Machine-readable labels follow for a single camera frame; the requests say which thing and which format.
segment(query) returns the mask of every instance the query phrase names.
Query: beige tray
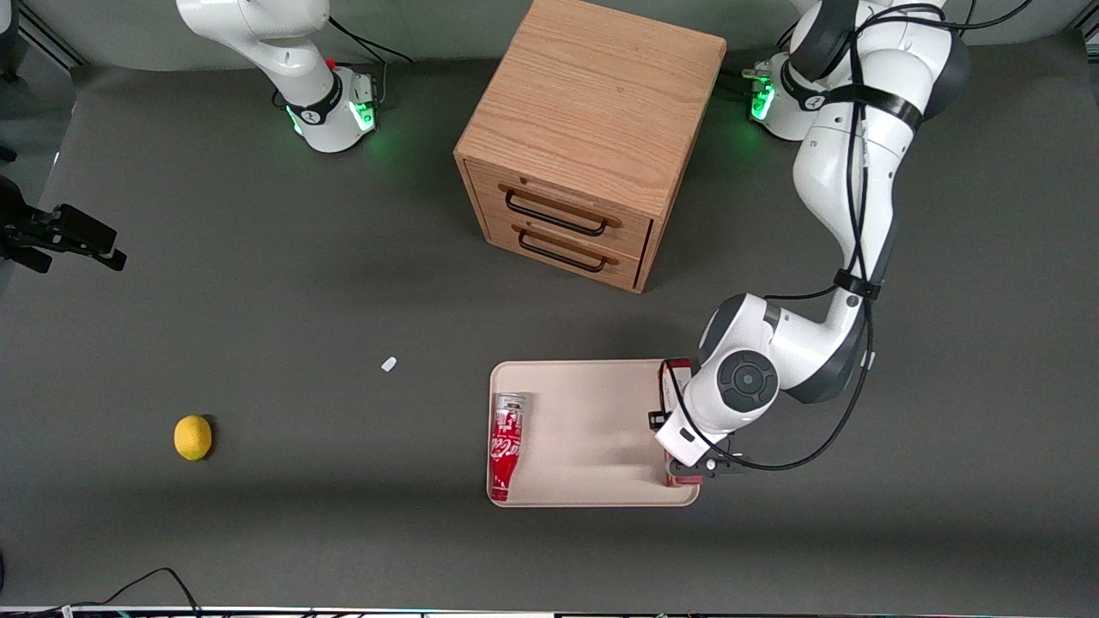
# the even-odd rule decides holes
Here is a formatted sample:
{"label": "beige tray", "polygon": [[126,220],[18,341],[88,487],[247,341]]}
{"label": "beige tray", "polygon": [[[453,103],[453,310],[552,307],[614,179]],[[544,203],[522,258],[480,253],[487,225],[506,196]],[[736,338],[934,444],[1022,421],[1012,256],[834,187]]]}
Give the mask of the beige tray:
{"label": "beige tray", "polygon": [[[699,487],[668,487],[648,429],[660,361],[533,361],[492,371],[497,393],[525,393],[523,442],[500,507],[681,507]],[[486,457],[485,492],[491,489]]]}

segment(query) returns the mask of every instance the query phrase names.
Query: gray table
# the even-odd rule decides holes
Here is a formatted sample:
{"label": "gray table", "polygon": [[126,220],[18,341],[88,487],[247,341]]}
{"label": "gray table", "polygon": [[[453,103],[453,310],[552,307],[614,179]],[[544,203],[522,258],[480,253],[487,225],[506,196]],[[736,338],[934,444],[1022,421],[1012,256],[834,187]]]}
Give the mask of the gray table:
{"label": "gray table", "polygon": [[[670,510],[491,506],[488,374],[690,354],[726,296],[831,279],[797,146],[741,103],[711,104],[634,296],[480,238],[451,148],[492,64],[395,68],[380,131],[333,156],[257,71],[80,74],[45,201],[115,225],[131,262],[59,258],[2,300],[0,600],[171,565],[208,605],[1094,615],[1099,113],[1078,34],[974,67],[899,175],[847,430]],[[841,408],[781,400],[740,446],[803,454]],[[221,427],[204,464],[171,449],[192,412]]]}

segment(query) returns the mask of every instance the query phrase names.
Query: yellow lemon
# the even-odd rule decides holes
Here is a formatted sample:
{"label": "yellow lemon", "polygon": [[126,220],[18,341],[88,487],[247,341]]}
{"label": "yellow lemon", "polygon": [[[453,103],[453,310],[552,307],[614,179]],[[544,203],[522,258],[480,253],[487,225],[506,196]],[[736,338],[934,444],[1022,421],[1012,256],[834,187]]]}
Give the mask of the yellow lemon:
{"label": "yellow lemon", "polygon": [[207,456],[213,445],[213,431],[202,417],[191,415],[176,423],[176,452],[185,460],[197,462]]}

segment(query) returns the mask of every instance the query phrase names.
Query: wooden cabinet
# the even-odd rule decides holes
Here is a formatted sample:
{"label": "wooden cabinet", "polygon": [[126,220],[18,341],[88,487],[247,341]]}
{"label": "wooden cabinet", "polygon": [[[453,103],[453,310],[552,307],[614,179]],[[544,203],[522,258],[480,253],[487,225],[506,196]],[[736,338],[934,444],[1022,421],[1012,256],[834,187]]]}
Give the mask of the wooden cabinet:
{"label": "wooden cabinet", "polygon": [[640,293],[725,42],[534,0],[454,150],[491,244]]}

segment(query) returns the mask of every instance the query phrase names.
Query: green light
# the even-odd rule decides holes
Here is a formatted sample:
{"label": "green light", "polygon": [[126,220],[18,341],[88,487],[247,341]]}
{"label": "green light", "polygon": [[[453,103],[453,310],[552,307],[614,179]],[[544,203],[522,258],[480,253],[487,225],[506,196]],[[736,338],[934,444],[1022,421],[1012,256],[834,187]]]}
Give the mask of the green light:
{"label": "green light", "polygon": [[355,122],[358,123],[358,128],[363,130],[363,133],[374,129],[374,108],[369,103],[347,101],[347,109],[355,117]]}
{"label": "green light", "polygon": [[767,117],[770,102],[775,99],[775,87],[770,85],[770,80],[764,81],[763,85],[763,90],[756,92],[755,97],[752,98],[752,117],[756,120],[763,120]]}
{"label": "green light", "polygon": [[290,106],[286,107],[286,113],[290,117],[290,120],[293,121],[293,132],[301,135],[301,126],[298,125],[298,119],[293,115],[293,112],[290,111]]}

